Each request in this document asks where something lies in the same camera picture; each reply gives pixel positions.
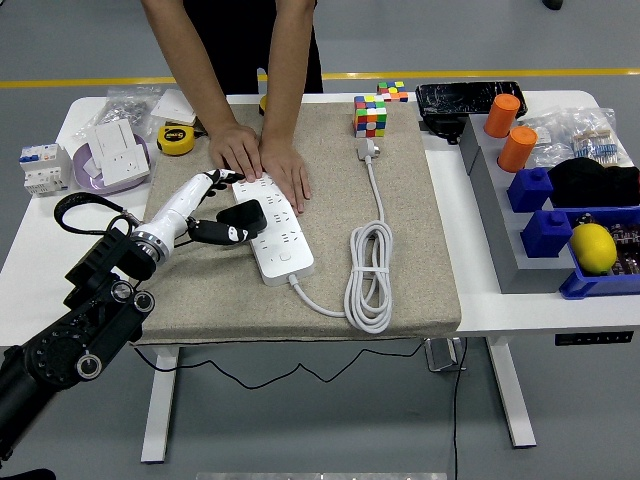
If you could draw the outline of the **person's right hand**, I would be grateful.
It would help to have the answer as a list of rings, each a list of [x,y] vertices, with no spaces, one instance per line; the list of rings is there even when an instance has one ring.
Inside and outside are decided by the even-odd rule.
[[[257,135],[235,121],[209,131],[209,156],[216,168],[241,173],[249,182],[262,176]]]

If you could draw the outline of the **person's left hand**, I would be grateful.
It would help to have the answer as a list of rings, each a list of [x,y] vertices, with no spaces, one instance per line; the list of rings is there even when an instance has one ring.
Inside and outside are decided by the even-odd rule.
[[[302,214],[306,201],[311,199],[311,187],[304,159],[292,141],[264,137],[259,153],[263,170],[274,180],[294,213]]]

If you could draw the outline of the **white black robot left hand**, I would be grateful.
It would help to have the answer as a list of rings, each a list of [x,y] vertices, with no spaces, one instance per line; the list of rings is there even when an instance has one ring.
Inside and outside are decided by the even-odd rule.
[[[150,222],[137,227],[132,236],[149,240],[167,252],[174,249],[175,239],[185,233],[191,240],[214,245],[234,245],[254,238],[245,229],[219,222],[199,222],[191,216],[205,198],[243,179],[243,174],[226,169],[196,174],[171,196]]]

